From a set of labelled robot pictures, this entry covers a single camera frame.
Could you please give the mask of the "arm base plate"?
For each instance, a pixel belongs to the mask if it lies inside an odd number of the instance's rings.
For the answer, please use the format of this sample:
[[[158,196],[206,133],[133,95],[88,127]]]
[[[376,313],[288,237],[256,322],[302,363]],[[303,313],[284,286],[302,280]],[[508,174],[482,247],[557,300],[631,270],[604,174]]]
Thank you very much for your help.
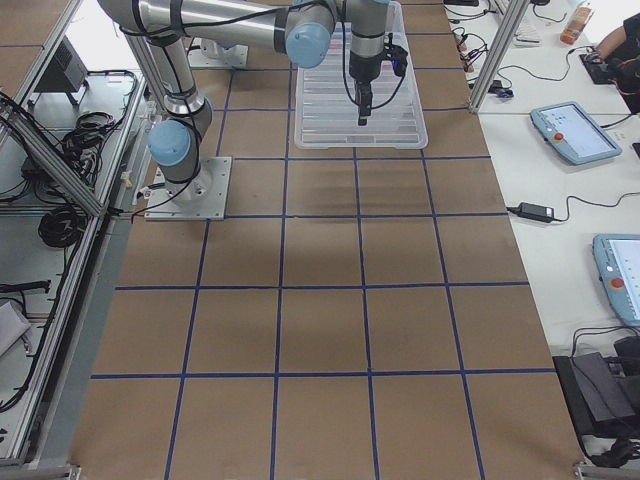
[[[226,48],[213,40],[196,38],[187,50],[189,64],[200,70],[245,69],[249,47],[234,45]]]
[[[185,191],[169,183],[169,188],[152,190],[148,195],[148,221],[200,221],[225,218],[229,181],[232,170],[231,157],[206,157],[201,161],[199,175]]]

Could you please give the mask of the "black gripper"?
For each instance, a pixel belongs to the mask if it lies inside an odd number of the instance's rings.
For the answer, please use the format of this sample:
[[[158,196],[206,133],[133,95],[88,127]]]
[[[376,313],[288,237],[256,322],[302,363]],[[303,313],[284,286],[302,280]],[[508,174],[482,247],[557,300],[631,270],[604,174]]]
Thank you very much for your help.
[[[382,63],[389,61],[394,74],[404,77],[408,66],[408,51],[395,44],[392,33],[361,35],[351,33],[349,75],[356,85],[358,125],[366,126],[372,112],[371,83],[380,75]]]

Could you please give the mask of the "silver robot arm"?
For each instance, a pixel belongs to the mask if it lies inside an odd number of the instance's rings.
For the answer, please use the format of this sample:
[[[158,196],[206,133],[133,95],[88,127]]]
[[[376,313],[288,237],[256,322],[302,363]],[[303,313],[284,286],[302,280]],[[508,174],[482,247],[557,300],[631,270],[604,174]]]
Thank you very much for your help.
[[[192,68],[185,41],[197,38],[202,46],[224,51],[237,47],[265,54],[262,65],[274,71],[249,72],[249,84],[266,92],[268,86],[289,82],[291,66],[315,68],[329,50],[336,26],[350,26],[350,50],[343,75],[351,78],[350,102],[358,123],[366,125],[375,106],[372,84],[382,65],[392,65],[404,77],[407,51],[394,44],[386,29],[390,10],[386,1],[294,1],[269,6],[249,1],[103,1],[102,10],[131,41],[142,42],[143,74],[163,88],[166,118],[152,130],[150,151],[170,193],[180,201],[195,195],[204,180],[203,158],[212,152],[208,130],[213,119],[209,94],[214,81],[238,92],[232,71]]]

